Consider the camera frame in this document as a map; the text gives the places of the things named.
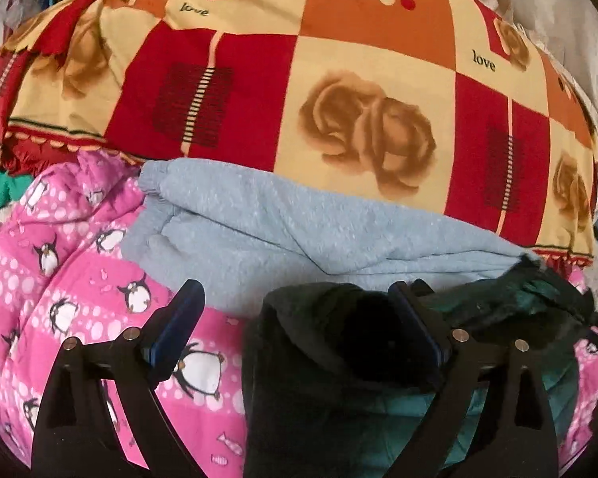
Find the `dark green puffer jacket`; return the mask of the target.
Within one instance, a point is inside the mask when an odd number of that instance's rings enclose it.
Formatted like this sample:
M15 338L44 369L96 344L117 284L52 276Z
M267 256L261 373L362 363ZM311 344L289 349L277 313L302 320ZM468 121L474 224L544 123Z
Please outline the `dark green puffer jacket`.
M244 331L247 477L553 477L594 299L543 263L288 286Z

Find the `pink penguin blanket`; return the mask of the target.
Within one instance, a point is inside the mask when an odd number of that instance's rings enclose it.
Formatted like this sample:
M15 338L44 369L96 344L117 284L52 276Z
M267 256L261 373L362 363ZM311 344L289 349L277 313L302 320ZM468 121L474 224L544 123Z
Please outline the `pink penguin blanket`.
M63 341L113 341L144 326L184 284L170 290L123 257L146 199L142 167L105 153L50 167L0 230L0 440L18 475L32 476L38 409ZM243 342L259 313L226 314L205 294L173 373L156 389L201 477L247 477Z

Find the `red orange rose quilt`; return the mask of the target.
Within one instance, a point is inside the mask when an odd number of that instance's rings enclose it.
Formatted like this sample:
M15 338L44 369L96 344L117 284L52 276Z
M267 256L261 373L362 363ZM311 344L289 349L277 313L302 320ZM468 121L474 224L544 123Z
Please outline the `red orange rose quilt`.
M593 259L598 133L478 0L65 0L0 47L0 166L203 158Z

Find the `grey folded sweatshirt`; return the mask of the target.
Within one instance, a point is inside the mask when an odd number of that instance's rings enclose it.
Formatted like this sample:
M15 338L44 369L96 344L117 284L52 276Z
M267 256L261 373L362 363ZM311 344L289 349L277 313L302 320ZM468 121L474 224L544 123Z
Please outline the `grey folded sweatshirt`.
M441 290L500 276L523 255L460 220L244 166L154 161L138 182L146 199L123 257L170 290L197 280L210 306L238 317L256 316L264 296L285 286L385 291L419 278Z

